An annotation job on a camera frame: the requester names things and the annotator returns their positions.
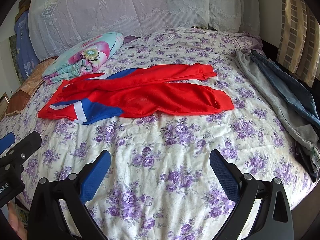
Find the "gray garment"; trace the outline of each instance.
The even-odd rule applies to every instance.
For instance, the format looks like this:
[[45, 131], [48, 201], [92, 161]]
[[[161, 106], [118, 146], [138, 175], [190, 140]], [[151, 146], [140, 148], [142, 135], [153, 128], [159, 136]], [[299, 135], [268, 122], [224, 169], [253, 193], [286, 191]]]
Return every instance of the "gray garment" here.
[[316, 172], [320, 168], [320, 153], [317, 149], [319, 137], [311, 124], [289, 107], [288, 103], [274, 89], [260, 68], [249, 56], [240, 51], [237, 51], [236, 54], [238, 59], [237, 65], [240, 70], [268, 101], [288, 133], [305, 148], [304, 152], [310, 156], [313, 170]]
[[316, 104], [310, 91], [292, 76], [283, 72], [271, 59], [267, 59], [255, 50], [251, 50], [251, 52], [250, 58], [261, 69], [279, 95], [288, 103], [289, 107], [320, 129]]

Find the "floral bedspread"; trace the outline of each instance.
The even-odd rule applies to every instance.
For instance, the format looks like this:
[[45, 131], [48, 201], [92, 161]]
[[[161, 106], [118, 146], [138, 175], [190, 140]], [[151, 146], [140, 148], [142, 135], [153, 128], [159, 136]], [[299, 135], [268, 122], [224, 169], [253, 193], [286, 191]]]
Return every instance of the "floral bedspread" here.
[[[37, 112], [59, 84], [42, 86], [22, 114], [5, 117], [0, 125], [1, 137], [12, 131], [19, 141], [34, 130], [42, 137], [42, 147], [24, 164], [20, 200], [30, 208], [41, 177], [65, 179], [106, 149], [111, 167], [86, 206], [108, 239], [212, 239], [235, 205], [209, 164], [217, 148], [256, 179], [281, 178], [294, 208], [314, 184], [293, 156], [293, 139], [236, 66], [236, 50], [253, 48], [261, 49], [260, 39], [248, 34], [169, 29], [124, 45], [102, 68], [112, 74], [163, 63], [211, 64], [216, 77], [186, 82], [223, 90], [232, 98], [234, 110], [214, 115], [114, 117], [92, 125], [42, 120]], [[258, 206], [241, 238], [249, 233]]]

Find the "white lace curtain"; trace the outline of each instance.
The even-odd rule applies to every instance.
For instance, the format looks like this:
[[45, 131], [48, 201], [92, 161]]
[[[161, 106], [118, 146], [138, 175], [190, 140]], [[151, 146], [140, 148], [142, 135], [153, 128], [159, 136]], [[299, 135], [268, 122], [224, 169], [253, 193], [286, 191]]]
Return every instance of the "white lace curtain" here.
[[29, 33], [39, 60], [106, 32], [141, 37], [158, 29], [212, 27], [259, 34], [258, 0], [32, 0]]

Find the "gray sweatpants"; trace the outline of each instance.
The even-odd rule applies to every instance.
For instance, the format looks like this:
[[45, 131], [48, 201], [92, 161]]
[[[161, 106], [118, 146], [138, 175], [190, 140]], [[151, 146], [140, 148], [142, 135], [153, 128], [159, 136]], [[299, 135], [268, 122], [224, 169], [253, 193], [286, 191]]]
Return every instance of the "gray sweatpants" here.
[[311, 124], [288, 106], [249, 56], [240, 51], [236, 54], [240, 70], [268, 101], [284, 128], [303, 147], [304, 153], [310, 156], [313, 170], [316, 172], [320, 168], [320, 153], [317, 147], [319, 137]]

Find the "folded blanket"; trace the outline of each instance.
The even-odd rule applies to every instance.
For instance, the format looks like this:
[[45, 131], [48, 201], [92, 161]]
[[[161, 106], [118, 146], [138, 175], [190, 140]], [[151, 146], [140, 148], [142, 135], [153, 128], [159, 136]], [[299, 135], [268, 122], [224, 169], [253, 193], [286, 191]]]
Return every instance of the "folded blanket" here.
[[97, 72], [122, 44], [122, 34], [105, 33], [75, 45], [43, 73], [45, 84]]
[[234, 109], [220, 90], [168, 81], [216, 76], [210, 65], [156, 65], [126, 69], [111, 76], [89, 74], [63, 81], [38, 117], [68, 118], [91, 124], [113, 116], [140, 118], [161, 111], [171, 115], [216, 114]]
[[57, 57], [52, 57], [40, 62], [27, 80], [11, 96], [5, 115], [21, 114], [38, 88], [43, 84], [42, 73]]

